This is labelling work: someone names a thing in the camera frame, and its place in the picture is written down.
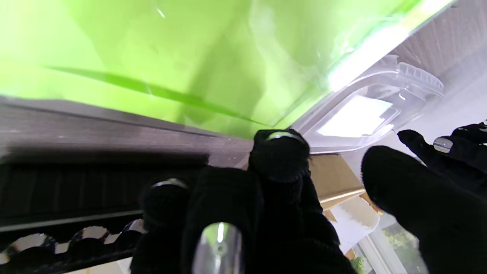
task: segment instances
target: black glove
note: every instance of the black glove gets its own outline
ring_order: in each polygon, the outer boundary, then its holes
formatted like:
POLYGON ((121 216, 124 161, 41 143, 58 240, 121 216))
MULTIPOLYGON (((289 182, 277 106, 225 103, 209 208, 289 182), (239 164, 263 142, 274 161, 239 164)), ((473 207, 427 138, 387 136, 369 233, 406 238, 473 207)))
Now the black glove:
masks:
POLYGON ((414 130, 403 130, 399 140, 426 166, 445 180, 487 198, 487 126, 484 123, 459 127, 451 136, 439 137, 434 145, 414 130))
MULTIPOLYGON (((450 164, 450 170, 439 172, 442 176, 447 171, 458 179, 467 173, 464 166, 460 169, 453 164, 461 161, 432 151, 426 143, 408 140, 408 144, 417 144, 412 150, 436 172, 438 166, 450 164)), ((370 148, 362 162, 362 180, 369 197, 419 239, 430 274, 485 273, 487 203, 442 176, 385 146, 370 148)))

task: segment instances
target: clear plastic container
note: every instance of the clear plastic container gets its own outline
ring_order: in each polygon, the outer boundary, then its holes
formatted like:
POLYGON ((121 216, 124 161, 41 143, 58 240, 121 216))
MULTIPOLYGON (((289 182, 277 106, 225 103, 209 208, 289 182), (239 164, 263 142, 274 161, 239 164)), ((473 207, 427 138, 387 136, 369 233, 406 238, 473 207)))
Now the clear plastic container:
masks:
POLYGON ((313 153, 356 150, 421 116, 443 97, 438 78, 387 55, 292 128, 303 134, 313 153))

